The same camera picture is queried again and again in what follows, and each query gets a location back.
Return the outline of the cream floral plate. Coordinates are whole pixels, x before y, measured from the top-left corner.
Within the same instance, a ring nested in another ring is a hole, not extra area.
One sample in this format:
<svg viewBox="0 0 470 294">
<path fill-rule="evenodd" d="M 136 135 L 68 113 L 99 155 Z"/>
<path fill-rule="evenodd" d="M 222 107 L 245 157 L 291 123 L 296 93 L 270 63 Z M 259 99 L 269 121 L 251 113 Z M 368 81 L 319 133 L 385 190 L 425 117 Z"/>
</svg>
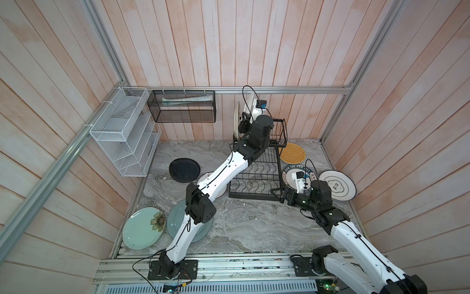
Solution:
<svg viewBox="0 0 470 294">
<path fill-rule="evenodd" d="M 239 102 L 237 102 L 235 104 L 235 109 L 234 109 L 234 121 L 233 121 L 233 129 L 234 129 L 234 134 L 233 134 L 233 137 L 234 137 L 234 140 L 235 141 L 238 141 L 239 140 L 239 130 L 238 130 L 238 127 L 239 127 Z"/>
</svg>

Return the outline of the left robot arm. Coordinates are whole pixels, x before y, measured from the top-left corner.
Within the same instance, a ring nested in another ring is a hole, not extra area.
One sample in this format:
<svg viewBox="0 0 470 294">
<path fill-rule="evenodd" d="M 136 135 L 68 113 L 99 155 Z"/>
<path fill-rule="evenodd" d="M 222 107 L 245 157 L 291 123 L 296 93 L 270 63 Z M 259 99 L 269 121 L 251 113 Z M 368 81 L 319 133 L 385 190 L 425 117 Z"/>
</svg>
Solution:
<svg viewBox="0 0 470 294">
<path fill-rule="evenodd" d="M 236 142 L 227 160 L 210 177 L 200 184 L 188 184 L 182 224 L 174 240 L 159 256 L 160 272 L 166 278 L 172 279 L 179 274 L 181 262 L 195 235 L 217 212 L 214 201 L 233 178 L 265 152 L 273 128 L 274 120 L 270 116 L 258 116 L 248 132 Z"/>
</svg>

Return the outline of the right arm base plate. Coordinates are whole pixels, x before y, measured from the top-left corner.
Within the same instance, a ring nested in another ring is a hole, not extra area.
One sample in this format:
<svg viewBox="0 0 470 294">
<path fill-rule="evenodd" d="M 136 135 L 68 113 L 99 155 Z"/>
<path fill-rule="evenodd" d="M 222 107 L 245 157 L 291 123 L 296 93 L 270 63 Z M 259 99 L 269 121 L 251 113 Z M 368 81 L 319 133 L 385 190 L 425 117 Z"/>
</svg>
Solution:
<svg viewBox="0 0 470 294">
<path fill-rule="evenodd" d="M 303 257 L 298 254 L 290 256 L 290 261 L 294 266 L 296 277 L 322 277 L 330 276 L 331 273 L 326 269 L 325 259 L 333 259 L 334 257 L 342 258 L 338 254 L 330 254 L 328 256 Z"/>
</svg>

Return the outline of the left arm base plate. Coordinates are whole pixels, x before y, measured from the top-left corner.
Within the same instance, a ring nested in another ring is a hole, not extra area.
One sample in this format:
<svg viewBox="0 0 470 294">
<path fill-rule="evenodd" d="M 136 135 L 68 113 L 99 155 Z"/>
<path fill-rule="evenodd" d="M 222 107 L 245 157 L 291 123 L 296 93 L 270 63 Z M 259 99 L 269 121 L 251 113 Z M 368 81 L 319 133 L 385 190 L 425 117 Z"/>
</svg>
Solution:
<svg viewBox="0 0 470 294">
<path fill-rule="evenodd" d="M 197 273 L 197 260 L 183 260 L 177 264 L 155 260 L 149 264 L 148 279 L 150 281 L 162 281 L 167 279 L 193 280 L 197 278 Z"/>
</svg>

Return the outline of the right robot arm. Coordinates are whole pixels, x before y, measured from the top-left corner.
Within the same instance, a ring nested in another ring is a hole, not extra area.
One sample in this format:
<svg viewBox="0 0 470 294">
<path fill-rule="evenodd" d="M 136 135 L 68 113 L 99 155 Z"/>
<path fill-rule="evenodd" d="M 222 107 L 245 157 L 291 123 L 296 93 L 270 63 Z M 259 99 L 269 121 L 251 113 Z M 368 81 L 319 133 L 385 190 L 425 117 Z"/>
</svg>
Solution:
<svg viewBox="0 0 470 294">
<path fill-rule="evenodd" d="M 313 250 L 311 269 L 316 274 L 332 274 L 357 294 L 425 294 L 424 281 L 408 275 L 380 253 L 350 218 L 332 204 L 332 191 L 325 181 L 314 180 L 307 190 L 288 186 L 271 189 L 280 203 L 308 211 L 325 232 L 337 240 L 357 261 L 347 261 L 336 248 L 321 246 Z"/>
</svg>

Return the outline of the black wire dish rack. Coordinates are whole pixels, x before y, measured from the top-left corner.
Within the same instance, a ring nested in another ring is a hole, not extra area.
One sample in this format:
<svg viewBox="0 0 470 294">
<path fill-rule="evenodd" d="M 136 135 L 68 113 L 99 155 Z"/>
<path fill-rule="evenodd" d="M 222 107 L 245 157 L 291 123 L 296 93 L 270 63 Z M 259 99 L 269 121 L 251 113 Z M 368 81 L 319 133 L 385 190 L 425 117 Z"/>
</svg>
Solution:
<svg viewBox="0 0 470 294">
<path fill-rule="evenodd" d="M 285 120 L 275 119 L 269 147 L 252 165 L 230 181 L 229 197 L 277 202 L 278 197 L 271 191 L 274 189 L 279 192 L 285 187 L 280 155 L 287 143 Z"/>
</svg>

